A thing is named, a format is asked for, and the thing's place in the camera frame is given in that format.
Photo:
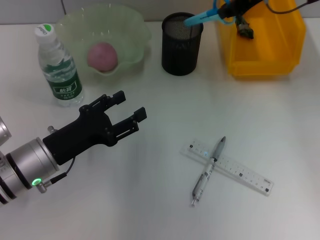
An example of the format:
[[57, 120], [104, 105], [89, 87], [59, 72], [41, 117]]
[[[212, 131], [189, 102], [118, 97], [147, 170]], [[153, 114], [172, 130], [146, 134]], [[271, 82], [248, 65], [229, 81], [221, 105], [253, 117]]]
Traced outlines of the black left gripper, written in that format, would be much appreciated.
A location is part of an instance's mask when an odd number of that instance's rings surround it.
[[122, 90], [112, 96], [103, 94], [89, 105], [82, 106], [75, 121], [45, 137], [42, 141], [56, 163], [61, 166], [95, 145], [112, 147], [119, 140], [137, 132], [138, 123], [147, 118], [144, 107], [115, 125], [105, 114], [106, 110], [125, 100]]

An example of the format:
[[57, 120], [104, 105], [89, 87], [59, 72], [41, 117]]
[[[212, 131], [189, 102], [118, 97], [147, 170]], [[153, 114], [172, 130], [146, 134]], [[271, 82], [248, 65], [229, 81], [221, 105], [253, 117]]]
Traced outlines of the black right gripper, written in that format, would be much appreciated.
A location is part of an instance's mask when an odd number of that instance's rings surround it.
[[242, 16], [262, 1], [263, 0], [232, 0], [230, 3], [223, 4], [218, 9], [218, 15], [220, 18]]

